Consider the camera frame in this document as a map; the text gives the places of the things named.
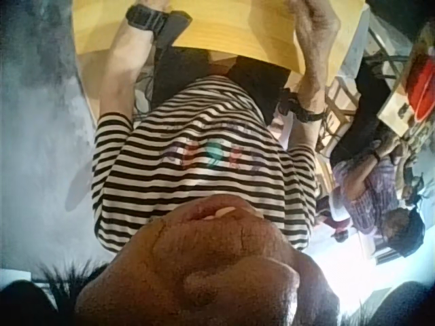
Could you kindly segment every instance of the purple checkered shirt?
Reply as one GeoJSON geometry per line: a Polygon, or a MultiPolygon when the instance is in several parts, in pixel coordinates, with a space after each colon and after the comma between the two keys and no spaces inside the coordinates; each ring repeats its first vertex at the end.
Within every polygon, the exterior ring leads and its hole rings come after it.
{"type": "Polygon", "coordinates": [[[388,211],[398,208],[396,193],[396,169],[389,156],[383,158],[365,180],[366,191],[356,200],[346,200],[344,180],[358,163],[367,157],[366,151],[358,159],[338,163],[333,174],[342,191],[343,204],[351,215],[353,226],[363,234],[371,233],[378,227],[381,217],[388,211]]]}

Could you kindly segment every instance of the black and white striped shirt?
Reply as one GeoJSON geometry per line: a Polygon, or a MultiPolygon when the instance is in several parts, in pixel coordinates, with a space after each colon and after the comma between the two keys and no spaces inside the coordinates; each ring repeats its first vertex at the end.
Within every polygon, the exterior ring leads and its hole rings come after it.
{"type": "Polygon", "coordinates": [[[144,224],[212,194],[242,197],[293,247],[308,245],[314,152],[283,150],[254,100],[225,77],[199,79],[136,129],[123,115],[104,115],[95,142],[95,233],[110,251],[119,251],[144,224]]]}

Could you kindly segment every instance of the wooden table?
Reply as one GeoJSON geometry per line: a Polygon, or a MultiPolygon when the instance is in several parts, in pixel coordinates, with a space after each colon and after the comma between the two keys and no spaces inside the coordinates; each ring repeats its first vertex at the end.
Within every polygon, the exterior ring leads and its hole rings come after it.
{"type": "Polygon", "coordinates": [[[432,21],[427,23],[421,31],[401,77],[397,79],[391,90],[391,95],[378,114],[378,118],[389,126],[398,136],[406,139],[415,151],[419,151],[428,137],[433,134],[435,128],[435,113],[432,113],[432,115],[423,122],[410,124],[415,112],[409,105],[408,94],[405,90],[406,82],[415,58],[420,54],[428,54],[434,51],[434,39],[435,22],[432,21]]]}
{"type": "MultiPolygon", "coordinates": [[[[341,30],[329,62],[330,82],[340,69],[360,21],[364,0],[331,0],[341,30]]],[[[73,28],[78,55],[110,47],[134,0],[74,0],[73,28]]],[[[304,73],[294,17],[283,0],[171,0],[193,22],[175,46],[255,58],[304,73]]]]}

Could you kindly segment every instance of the striped shirt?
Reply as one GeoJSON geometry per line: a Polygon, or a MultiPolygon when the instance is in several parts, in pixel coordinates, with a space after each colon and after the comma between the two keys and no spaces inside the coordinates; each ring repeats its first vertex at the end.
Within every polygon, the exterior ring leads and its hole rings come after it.
{"type": "Polygon", "coordinates": [[[293,247],[309,243],[313,150],[283,150],[254,100],[225,77],[198,79],[135,129],[123,115],[104,115],[95,142],[94,230],[110,251],[180,204],[213,194],[242,197],[293,247]]]}
{"type": "Polygon", "coordinates": [[[335,181],[341,186],[343,205],[352,218],[353,226],[363,234],[370,234],[380,226],[381,218],[386,212],[399,207],[396,192],[396,167],[389,156],[385,156],[364,180],[366,190],[357,199],[346,199],[345,178],[352,169],[371,155],[380,142],[373,142],[361,155],[350,160],[338,163],[333,174],[335,181]]]}

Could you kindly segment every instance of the floor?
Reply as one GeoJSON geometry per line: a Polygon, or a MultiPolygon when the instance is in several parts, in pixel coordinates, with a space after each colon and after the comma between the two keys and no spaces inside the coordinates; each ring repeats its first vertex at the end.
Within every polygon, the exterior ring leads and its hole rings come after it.
{"type": "Polygon", "coordinates": [[[2,7],[1,267],[36,278],[42,264],[112,258],[92,229],[94,126],[77,79],[70,5],[2,7]]]}

